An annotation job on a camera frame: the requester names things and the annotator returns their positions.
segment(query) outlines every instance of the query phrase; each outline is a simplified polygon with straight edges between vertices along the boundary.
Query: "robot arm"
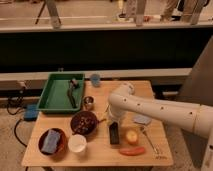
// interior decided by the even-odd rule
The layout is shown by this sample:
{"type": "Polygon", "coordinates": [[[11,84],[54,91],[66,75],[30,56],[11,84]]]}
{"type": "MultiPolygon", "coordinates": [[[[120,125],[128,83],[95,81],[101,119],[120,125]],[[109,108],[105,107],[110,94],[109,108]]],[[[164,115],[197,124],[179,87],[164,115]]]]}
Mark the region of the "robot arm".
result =
{"type": "MultiPolygon", "coordinates": [[[[119,123],[126,111],[143,114],[154,119],[173,124],[204,138],[209,138],[205,157],[213,160],[213,107],[166,100],[141,98],[133,95],[134,87],[123,83],[109,95],[108,118],[119,123]]],[[[203,164],[202,171],[213,168],[203,164]]]]}

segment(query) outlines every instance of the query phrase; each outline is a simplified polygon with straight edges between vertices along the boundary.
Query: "wooden table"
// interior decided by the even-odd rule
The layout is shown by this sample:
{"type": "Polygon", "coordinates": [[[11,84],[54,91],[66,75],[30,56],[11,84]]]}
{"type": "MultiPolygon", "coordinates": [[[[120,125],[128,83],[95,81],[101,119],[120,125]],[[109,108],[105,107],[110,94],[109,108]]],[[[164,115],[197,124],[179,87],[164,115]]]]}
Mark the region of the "wooden table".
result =
{"type": "MultiPolygon", "coordinates": [[[[94,113],[99,119],[104,117],[104,112],[108,106],[107,98],[109,93],[117,88],[123,81],[102,81],[99,88],[95,88],[89,81],[85,82],[85,96],[93,96],[95,99],[94,113]]],[[[147,98],[153,98],[153,92],[149,81],[129,81],[135,87],[135,95],[147,98]]],[[[67,148],[58,156],[48,157],[40,153],[38,149],[39,137],[50,128],[61,128],[64,130],[67,138],[72,134],[70,121],[72,115],[54,114],[45,115],[39,113],[38,119],[32,131],[24,158],[23,166],[70,166],[70,167],[89,167],[89,166],[169,166],[173,164],[170,148],[160,121],[152,120],[147,126],[147,134],[153,144],[160,148],[164,159],[156,159],[156,155],[148,143],[146,137],[140,132],[138,124],[133,123],[134,113],[127,112],[120,128],[120,147],[128,147],[124,139],[124,133],[127,129],[135,129],[139,134],[139,145],[144,146],[146,153],[139,156],[123,156],[118,153],[119,147],[111,146],[109,143],[109,134],[107,122],[98,125],[95,133],[90,135],[87,146],[87,153],[84,158],[75,156],[67,148]]]]}

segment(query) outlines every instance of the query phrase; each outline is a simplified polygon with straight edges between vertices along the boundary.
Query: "green tray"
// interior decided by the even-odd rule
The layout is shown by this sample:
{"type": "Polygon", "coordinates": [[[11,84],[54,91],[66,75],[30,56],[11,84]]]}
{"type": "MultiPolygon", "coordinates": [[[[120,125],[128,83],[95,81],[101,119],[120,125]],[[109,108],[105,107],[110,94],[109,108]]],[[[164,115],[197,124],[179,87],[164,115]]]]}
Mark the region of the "green tray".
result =
{"type": "Polygon", "coordinates": [[[37,109],[43,113],[76,113],[81,109],[84,93],[84,74],[51,73],[44,86],[37,109]],[[67,96],[69,80],[75,78],[79,87],[73,90],[77,108],[73,108],[67,96]]]}

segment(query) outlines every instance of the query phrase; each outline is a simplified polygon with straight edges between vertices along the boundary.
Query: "white paper cup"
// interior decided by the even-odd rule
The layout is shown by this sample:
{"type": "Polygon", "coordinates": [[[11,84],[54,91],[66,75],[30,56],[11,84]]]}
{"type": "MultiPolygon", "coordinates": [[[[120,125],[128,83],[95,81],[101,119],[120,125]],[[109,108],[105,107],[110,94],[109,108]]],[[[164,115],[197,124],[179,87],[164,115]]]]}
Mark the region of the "white paper cup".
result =
{"type": "Polygon", "coordinates": [[[87,140],[83,135],[73,135],[68,142],[69,150],[78,156],[85,155],[87,140]]]}

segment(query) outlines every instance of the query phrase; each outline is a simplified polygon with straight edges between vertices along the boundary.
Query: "cable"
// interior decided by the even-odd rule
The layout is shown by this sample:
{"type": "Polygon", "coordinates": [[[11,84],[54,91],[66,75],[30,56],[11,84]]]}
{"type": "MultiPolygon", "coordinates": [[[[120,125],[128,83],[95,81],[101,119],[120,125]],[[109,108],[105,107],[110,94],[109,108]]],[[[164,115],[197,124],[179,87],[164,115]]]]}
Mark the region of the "cable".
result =
{"type": "Polygon", "coordinates": [[[18,113],[21,112],[21,110],[24,108],[21,104],[23,102],[23,94],[24,94],[24,91],[25,91],[25,88],[22,88],[20,91],[19,91],[19,96],[14,99],[13,97],[8,97],[7,99],[7,112],[10,114],[10,115],[16,115],[18,113]],[[11,112],[10,111],[10,108],[11,107],[15,107],[15,108],[18,108],[15,112],[11,112]]]}
{"type": "Polygon", "coordinates": [[[19,125],[22,121],[24,121],[24,120],[23,120],[23,119],[19,119],[18,122],[16,122],[13,132],[14,132],[14,135],[15,135],[16,139],[17,139],[24,147],[27,147],[27,145],[26,145],[25,143],[23,143],[23,141],[20,140],[20,138],[18,137],[18,135],[17,135],[17,133],[16,133],[16,129],[17,129],[18,125],[19,125]]]}

